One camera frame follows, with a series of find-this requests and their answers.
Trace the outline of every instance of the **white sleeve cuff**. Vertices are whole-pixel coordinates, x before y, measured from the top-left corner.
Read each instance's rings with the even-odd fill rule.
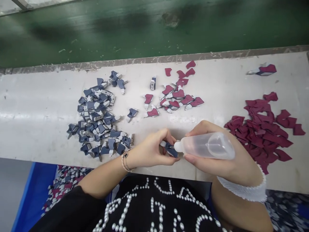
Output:
[[[265,194],[266,177],[260,165],[257,164],[257,166],[260,168],[261,173],[263,175],[263,182],[259,186],[256,186],[256,187],[245,187],[239,184],[234,184],[232,182],[229,182],[228,180],[222,177],[217,177],[217,178],[224,188],[228,189],[229,191],[234,193],[236,196],[239,196],[243,198],[244,200],[264,203],[267,199],[267,196]]]

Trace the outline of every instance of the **black shirt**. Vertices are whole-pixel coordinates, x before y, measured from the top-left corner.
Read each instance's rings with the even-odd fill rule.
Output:
[[[180,179],[136,175],[120,184],[115,200],[67,193],[30,231],[222,231],[205,199]]]

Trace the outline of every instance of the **person's right hand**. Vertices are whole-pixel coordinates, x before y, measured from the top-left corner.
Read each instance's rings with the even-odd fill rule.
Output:
[[[222,177],[235,184],[247,187],[260,185],[263,181],[260,168],[250,157],[249,153],[241,145],[241,143],[224,128],[203,120],[196,127],[194,127],[192,131],[187,133],[186,136],[188,137],[212,132],[223,132],[227,135],[235,149],[234,159],[209,159],[191,154],[185,154],[184,158],[199,170]]]

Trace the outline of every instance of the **person's left hand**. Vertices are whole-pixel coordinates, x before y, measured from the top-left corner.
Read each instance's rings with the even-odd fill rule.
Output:
[[[171,132],[167,128],[149,134],[141,144],[128,152],[126,159],[128,167],[132,169],[156,165],[173,165],[179,161],[180,158],[165,156],[165,149],[163,149],[164,155],[160,153],[159,144],[162,140],[169,142],[171,145],[176,142],[176,139],[171,136]]]

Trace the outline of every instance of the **bracelet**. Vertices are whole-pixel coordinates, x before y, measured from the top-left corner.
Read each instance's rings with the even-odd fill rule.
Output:
[[[126,151],[124,154],[122,154],[122,156],[121,156],[122,167],[123,167],[123,169],[126,170],[127,172],[132,172],[134,169],[136,169],[136,168],[130,169],[130,168],[128,167],[127,162],[126,162],[126,166],[125,166],[125,164],[124,164],[123,158],[126,159],[126,158],[128,157],[128,155],[129,155],[128,151],[130,151],[130,150],[131,150],[131,149],[127,150],[127,151]]]
[[[217,177],[217,178],[224,188],[231,191],[236,196],[239,196],[239,197],[243,198],[244,200],[264,203],[267,199],[267,196],[265,194],[266,177],[265,177],[265,174],[263,173],[260,165],[257,164],[257,166],[261,170],[261,173],[263,175],[263,181],[259,186],[256,186],[256,187],[245,187],[245,186],[242,186],[242,185],[239,185],[239,184],[234,184],[232,182],[229,182],[228,180],[226,180],[222,177]]]

